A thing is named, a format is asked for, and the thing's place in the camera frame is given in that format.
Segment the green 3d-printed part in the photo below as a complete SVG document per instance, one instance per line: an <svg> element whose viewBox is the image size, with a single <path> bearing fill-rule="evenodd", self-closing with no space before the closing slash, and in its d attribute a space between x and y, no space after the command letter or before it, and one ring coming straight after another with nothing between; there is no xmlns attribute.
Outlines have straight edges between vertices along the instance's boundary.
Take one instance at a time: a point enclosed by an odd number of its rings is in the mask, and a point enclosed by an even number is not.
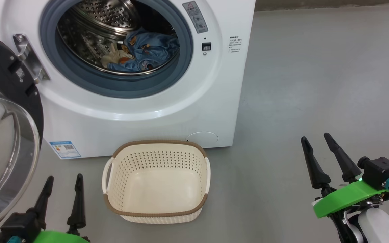
<svg viewBox="0 0 389 243"><path fill-rule="evenodd" d="M316 203L313 209L316 216L321 218L382 192L387 192L387 190L377 191L364 181L356 181L330 193Z"/></svg>
<svg viewBox="0 0 389 243"><path fill-rule="evenodd" d="M58 231L41 231L34 243L88 243L82 237Z"/></svg>

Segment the white plastic basket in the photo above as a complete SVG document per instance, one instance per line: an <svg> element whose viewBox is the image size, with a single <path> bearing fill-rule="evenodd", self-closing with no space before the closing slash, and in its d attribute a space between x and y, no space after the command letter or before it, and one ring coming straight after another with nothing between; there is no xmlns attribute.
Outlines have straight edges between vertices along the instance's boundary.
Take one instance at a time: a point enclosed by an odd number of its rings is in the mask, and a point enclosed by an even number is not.
<svg viewBox="0 0 389 243"><path fill-rule="evenodd" d="M139 141L115 151L103 171L102 189L108 208L125 220L186 223L201 213L210 177L210 162L199 145Z"/></svg>

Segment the basket rim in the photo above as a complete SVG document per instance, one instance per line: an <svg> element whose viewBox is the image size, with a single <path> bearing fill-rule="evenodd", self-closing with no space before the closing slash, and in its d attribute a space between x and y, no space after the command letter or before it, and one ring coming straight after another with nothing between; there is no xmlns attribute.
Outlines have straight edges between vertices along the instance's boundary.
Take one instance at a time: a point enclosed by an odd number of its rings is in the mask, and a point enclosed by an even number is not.
<svg viewBox="0 0 389 243"><path fill-rule="evenodd" d="M182 144L182 145L189 145L197 148L199 151L201 151L202 155L204 158L207 158L207 153L205 150L199 146L196 143L190 142L190 141L182 141L182 140L143 140L143 141L134 141L134 142L129 142L126 143L122 146L120 146L112 155L112 158L116 158L119 152L121 150L129 147L129 146L134 146L134 145L142 145L142 144L153 144L153 143L168 143L168 144ZM190 209L188 211L182 211L182 212L175 212L175 213L161 213L161 214L155 214L155 213L133 213L133 212L125 212L125 211L119 211L118 209L115 209L112 204L109 202L109 198L107 193L103 194L105 204L110 209L110 211L122 215L122 216L131 216L131 217L178 217L178 216L184 216L184 215L189 215L193 214L194 212L198 211L201 209L208 197L208 193L204 194L204 197L202 198L202 201L194 208Z"/></svg>
<svg viewBox="0 0 389 243"><path fill-rule="evenodd" d="M134 142L129 142L129 143L126 143L122 146L120 146L115 152L114 154L112 155L113 158L116 158L116 156L119 154L119 152L121 152L121 150L129 147L129 146L134 146L134 145L142 145L142 144L153 144L153 143L167 143L167 144L182 144L182 145L189 145L189 146L193 146L197 149L199 149L199 151L201 151L202 155L207 158L207 152L205 152L205 150L199 146L197 143L193 143L193 142L190 142L190 141L180 141L180 140L144 140L144 141L134 141Z"/></svg>
<svg viewBox="0 0 389 243"><path fill-rule="evenodd" d="M145 213L132 213L132 212L125 212L125 211L119 211L115 209L111 203L109 202L109 198L107 194L104 194L104 199L105 199L105 204L106 206L110 209L110 211L122 215L122 216L131 216L131 217L176 217L176 216L184 216L184 215L189 215L193 214L194 212L198 211L201 209L205 202L207 201L208 194L204 194L204 198L202 198L201 203L199 203L194 209L190 209L188 211L183 211L183 212L176 212L176 213L162 213L162 214L145 214Z"/></svg>

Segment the warning label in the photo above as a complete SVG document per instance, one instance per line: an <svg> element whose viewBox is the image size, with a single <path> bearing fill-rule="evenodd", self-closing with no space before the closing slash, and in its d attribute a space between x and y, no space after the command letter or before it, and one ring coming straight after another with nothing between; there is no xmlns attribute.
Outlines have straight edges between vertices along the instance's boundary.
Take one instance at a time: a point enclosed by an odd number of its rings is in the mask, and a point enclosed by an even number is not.
<svg viewBox="0 0 389 243"><path fill-rule="evenodd" d="M228 53L241 52L242 39L239 36L229 37Z"/></svg>
<svg viewBox="0 0 389 243"><path fill-rule="evenodd" d="M190 16L190 19L193 22L196 32L198 34L207 32L208 31L207 23L205 23L204 16L199 10L196 2L193 1L188 3L183 3L182 6L184 7L187 14Z"/></svg>

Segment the blue clothing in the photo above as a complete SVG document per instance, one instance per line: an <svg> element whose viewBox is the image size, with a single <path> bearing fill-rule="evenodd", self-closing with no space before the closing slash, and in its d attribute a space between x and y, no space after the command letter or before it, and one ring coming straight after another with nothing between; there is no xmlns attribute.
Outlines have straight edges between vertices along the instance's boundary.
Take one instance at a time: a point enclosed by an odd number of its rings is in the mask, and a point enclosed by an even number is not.
<svg viewBox="0 0 389 243"><path fill-rule="evenodd" d="M134 37L136 37L135 43L131 45ZM135 59L128 60L124 64L109 63L109 69L140 72L157 68L167 62L179 48L177 37L148 32L144 28L128 33L124 43Z"/></svg>

